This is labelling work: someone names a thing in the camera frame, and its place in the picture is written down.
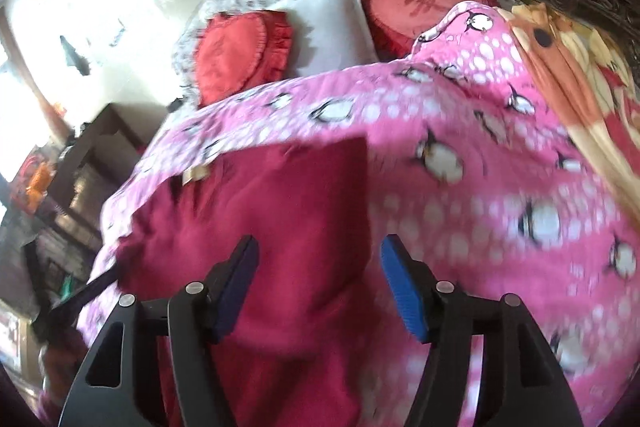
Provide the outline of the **left red heart pillow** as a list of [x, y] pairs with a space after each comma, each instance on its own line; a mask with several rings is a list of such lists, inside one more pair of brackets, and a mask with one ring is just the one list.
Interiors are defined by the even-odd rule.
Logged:
[[288, 67], [293, 27], [281, 11], [219, 13], [194, 52], [194, 80], [202, 107], [280, 81]]

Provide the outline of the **white pillow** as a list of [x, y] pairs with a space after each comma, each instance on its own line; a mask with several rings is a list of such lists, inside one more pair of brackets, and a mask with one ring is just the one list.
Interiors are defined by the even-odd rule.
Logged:
[[308, 77], [378, 60], [360, 0], [281, 0], [270, 5], [293, 28], [284, 77]]

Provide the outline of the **dark red sweater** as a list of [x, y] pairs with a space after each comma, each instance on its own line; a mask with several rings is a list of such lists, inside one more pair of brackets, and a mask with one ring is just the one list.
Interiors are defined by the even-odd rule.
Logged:
[[233, 332], [212, 355], [242, 426], [353, 426], [376, 319], [367, 143], [281, 143], [219, 156], [207, 176], [160, 184], [116, 251], [119, 288], [168, 298], [244, 235], [259, 262]]

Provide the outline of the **dark garment on wall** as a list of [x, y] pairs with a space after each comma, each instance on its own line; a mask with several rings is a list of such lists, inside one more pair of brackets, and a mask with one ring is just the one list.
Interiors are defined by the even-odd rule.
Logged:
[[76, 69], [81, 76], [89, 76], [91, 74], [89, 61], [80, 55], [64, 36], [60, 37], [60, 43], [64, 51], [66, 64]]

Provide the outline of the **orange cartoon blanket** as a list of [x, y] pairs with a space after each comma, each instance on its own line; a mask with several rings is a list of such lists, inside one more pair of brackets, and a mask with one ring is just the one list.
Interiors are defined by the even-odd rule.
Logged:
[[534, 85], [633, 225], [639, 224], [639, 100], [620, 54], [587, 40], [547, 5], [514, 5], [506, 21]]

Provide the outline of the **dark wooden side desk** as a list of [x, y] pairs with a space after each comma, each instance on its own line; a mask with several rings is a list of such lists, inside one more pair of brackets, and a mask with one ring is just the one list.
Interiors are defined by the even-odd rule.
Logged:
[[102, 207], [134, 171], [167, 115], [155, 103], [107, 103], [81, 121], [61, 150], [44, 156], [51, 181], [35, 210], [21, 217], [17, 245], [36, 242], [52, 298], [88, 280], [103, 245]]

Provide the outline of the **pink penguin quilt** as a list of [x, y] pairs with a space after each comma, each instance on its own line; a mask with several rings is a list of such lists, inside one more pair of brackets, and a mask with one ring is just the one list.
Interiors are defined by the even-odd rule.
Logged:
[[[263, 84], [166, 122], [103, 207], [93, 273], [117, 260], [134, 213], [165, 180], [201, 181], [235, 150], [361, 136], [371, 239], [364, 281], [376, 319], [354, 426], [401, 425], [426, 358], [386, 282], [388, 234], [472, 295], [520, 295], [582, 422], [601, 425], [630, 395], [639, 364], [639, 225], [534, 85], [499, 10], [461, 2], [400, 60]], [[82, 311], [88, 339], [124, 292], [112, 287]]]

